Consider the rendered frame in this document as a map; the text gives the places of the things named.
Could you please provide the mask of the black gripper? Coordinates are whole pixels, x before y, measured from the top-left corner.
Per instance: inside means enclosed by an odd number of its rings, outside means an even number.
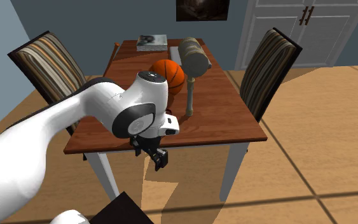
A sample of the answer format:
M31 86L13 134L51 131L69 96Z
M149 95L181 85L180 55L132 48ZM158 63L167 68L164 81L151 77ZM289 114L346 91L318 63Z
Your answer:
M164 168L169 161L168 151L159 149L161 137L145 138L141 136L132 136L130 145L135 148L135 156L141 154L141 150L150 155L155 163L155 171Z

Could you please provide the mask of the dark robot stand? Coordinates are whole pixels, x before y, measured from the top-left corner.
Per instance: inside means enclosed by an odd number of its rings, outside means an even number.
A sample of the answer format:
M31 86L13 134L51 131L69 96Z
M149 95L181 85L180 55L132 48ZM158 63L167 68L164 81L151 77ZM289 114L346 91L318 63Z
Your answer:
M154 224L125 192L119 194L89 222L90 224Z

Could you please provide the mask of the wooden table with white legs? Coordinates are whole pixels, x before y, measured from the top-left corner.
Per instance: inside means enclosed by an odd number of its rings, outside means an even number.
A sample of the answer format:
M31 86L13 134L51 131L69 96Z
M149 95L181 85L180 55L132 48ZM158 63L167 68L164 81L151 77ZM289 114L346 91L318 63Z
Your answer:
M187 93L182 89L170 107L180 123L180 133L165 137L162 148L192 148L229 145L219 198L225 201L247 153L249 143L266 141L260 124L242 101L202 39L198 40L212 67L195 80L192 116L186 116ZM85 154L89 162L100 164L107 153L133 151L128 139L118 139L94 117L83 118L69 139L64 153Z

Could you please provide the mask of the orange basketball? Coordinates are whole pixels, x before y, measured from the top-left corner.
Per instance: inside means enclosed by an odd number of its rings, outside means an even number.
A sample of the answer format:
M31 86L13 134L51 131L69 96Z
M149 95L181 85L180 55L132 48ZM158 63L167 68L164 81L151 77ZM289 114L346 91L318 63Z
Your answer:
M176 95L183 88L185 81L184 72L181 66L173 60L158 60L149 68L149 70L166 78L170 94Z

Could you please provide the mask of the large tan wooden mallet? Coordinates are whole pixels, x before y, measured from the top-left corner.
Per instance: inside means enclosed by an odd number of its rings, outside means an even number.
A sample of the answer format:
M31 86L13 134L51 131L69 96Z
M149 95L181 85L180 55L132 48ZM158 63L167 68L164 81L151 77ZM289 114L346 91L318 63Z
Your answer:
M193 86L195 78L204 75L209 68L209 59L199 42L192 37L179 43L179 56L183 72L187 75L186 115L193 115Z

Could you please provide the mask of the grey book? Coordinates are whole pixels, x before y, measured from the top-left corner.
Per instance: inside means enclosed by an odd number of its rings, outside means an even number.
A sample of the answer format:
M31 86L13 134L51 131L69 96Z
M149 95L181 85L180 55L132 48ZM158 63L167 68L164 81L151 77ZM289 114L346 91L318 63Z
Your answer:
M138 52L167 51L167 35L140 35L136 43L136 48Z

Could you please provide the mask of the striped upholstered chair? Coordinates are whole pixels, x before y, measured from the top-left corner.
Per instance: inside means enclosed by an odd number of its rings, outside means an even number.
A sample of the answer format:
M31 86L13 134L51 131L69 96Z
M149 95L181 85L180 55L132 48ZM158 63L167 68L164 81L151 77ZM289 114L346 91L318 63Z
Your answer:
M56 35L46 31L8 54L49 106L76 93L86 78Z
M264 35L240 86L240 96L257 122L301 51L301 46L275 27Z

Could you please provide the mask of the white cabinet with double doors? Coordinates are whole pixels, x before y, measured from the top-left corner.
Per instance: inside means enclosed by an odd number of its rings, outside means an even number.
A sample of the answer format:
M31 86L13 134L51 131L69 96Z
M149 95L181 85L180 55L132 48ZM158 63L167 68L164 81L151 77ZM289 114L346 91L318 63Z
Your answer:
M248 0L235 69L274 27L303 48L294 67L332 67L357 24L358 0Z

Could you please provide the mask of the dark wall picture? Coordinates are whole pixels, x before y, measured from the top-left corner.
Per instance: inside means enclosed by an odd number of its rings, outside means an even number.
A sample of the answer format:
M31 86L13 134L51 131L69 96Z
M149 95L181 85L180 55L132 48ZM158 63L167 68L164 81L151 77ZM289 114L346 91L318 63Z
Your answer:
M224 21L230 0L176 0L176 21Z

